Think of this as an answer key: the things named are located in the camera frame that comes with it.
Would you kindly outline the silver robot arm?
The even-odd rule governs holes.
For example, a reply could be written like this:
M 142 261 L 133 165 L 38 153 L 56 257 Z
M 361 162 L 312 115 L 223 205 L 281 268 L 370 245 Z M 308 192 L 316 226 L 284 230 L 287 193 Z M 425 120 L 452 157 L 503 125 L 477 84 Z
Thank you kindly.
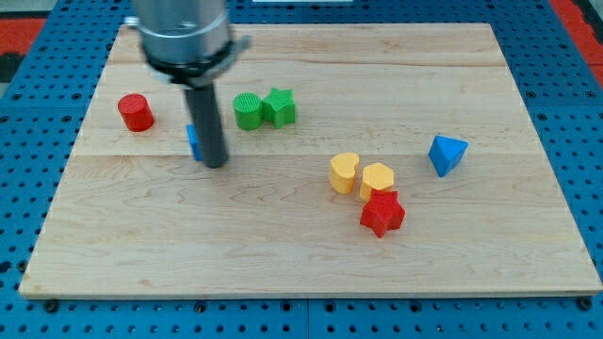
M 250 47 L 235 38 L 224 0 L 133 0 L 129 22 L 140 35 L 148 64 L 189 89 L 210 85 Z

